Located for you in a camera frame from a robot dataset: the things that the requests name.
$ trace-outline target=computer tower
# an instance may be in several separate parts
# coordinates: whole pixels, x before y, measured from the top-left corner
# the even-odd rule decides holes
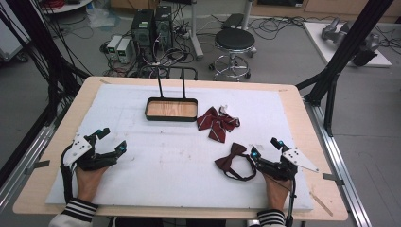
[[[159,6],[156,9],[156,32],[159,37],[159,47],[168,50],[173,47],[173,30],[171,20],[171,7]]]
[[[156,24],[153,9],[136,11],[131,25],[131,35],[140,47],[153,47],[156,40]]]

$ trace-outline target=red bow tie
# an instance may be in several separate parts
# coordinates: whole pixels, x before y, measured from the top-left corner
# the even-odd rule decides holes
[[[198,130],[211,129],[209,138],[224,143],[226,131],[230,132],[239,127],[240,123],[238,118],[229,116],[224,107],[220,107],[218,111],[220,115],[214,107],[211,107],[203,116],[198,117]]]
[[[256,166],[254,165],[251,157],[248,154],[242,154],[246,150],[247,149],[244,146],[242,146],[240,144],[237,144],[237,143],[233,143],[231,145],[231,153],[230,153],[230,155],[228,155],[227,157],[224,157],[224,158],[217,159],[215,161],[215,163],[216,163],[216,165],[218,166],[219,169],[223,170],[224,174],[227,177],[233,178],[233,179],[236,179],[236,180],[239,180],[239,181],[242,181],[242,182],[246,182],[246,181],[252,179],[256,175]],[[233,171],[231,169],[231,163],[232,163],[233,159],[237,155],[241,156],[241,157],[244,157],[244,158],[246,158],[248,160],[248,162],[250,163],[253,175],[244,178],[244,177],[239,176],[239,174],[237,174],[235,171]]]

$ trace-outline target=caster wheel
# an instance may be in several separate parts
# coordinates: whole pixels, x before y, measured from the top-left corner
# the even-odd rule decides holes
[[[214,63],[209,64],[209,70],[210,70],[210,71],[213,71],[213,70],[215,70],[215,69],[216,69],[216,67],[215,67],[215,64],[214,64]]]

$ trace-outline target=black metal frame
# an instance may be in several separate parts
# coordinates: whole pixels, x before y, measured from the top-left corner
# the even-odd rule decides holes
[[[47,65],[47,72],[36,63],[38,70],[43,76],[47,76],[48,83],[48,96],[49,103],[44,109],[38,120],[31,127],[28,134],[24,137],[23,141],[19,144],[17,149],[11,154],[7,162],[0,170],[0,187],[6,182],[7,178],[13,169],[20,162],[29,146],[39,133],[44,125],[49,125],[57,115],[57,108],[64,96],[75,96],[80,88],[76,77],[73,75],[86,79],[90,77],[87,73],[78,69],[75,65],[68,62],[57,48],[56,44],[45,27],[44,22],[41,20],[38,12],[35,10],[31,0],[6,0],[9,7],[24,27],[26,33],[29,35],[31,42],[36,47],[38,52],[44,57],[45,64]],[[35,57],[34,52],[30,46],[24,42],[18,32],[13,27],[12,22],[9,20],[7,14],[0,11],[0,19],[9,28],[11,33],[16,37],[26,53],[32,58]]]
[[[330,136],[332,133],[332,118],[337,80],[342,69],[358,52],[359,46],[375,28],[375,25],[392,4],[393,0],[370,0],[351,27],[344,41],[326,67],[318,75],[296,85],[298,90],[312,85],[312,91],[305,96],[305,102],[312,106],[320,106],[321,100],[327,93],[327,102],[324,114],[324,128]]]

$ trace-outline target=desk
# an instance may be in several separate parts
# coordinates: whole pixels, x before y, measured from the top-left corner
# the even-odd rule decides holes
[[[134,84],[157,86],[156,79],[121,79],[91,77],[86,79],[74,103],[61,122],[42,160],[50,160],[50,166],[35,169],[26,183],[13,210],[18,214],[58,214],[64,206],[45,204],[48,192],[56,178],[63,148],[66,148],[75,136],[78,126],[90,108],[98,88],[103,83]],[[165,79],[164,86],[180,87],[180,80]],[[233,83],[215,81],[186,82],[187,87],[228,88],[266,90],[279,93],[286,112],[288,124],[294,143],[319,167],[321,173],[330,173],[324,158],[316,132],[309,120],[303,101],[295,86]],[[295,212],[298,220],[344,220],[347,213],[334,182],[324,180],[322,174],[305,171],[308,187],[315,209],[312,211]],[[238,218],[251,219],[256,217],[256,211],[251,209],[210,209],[210,208],[169,208],[169,207],[132,207],[132,206],[102,206],[98,209],[100,216],[141,216],[163,218]]]

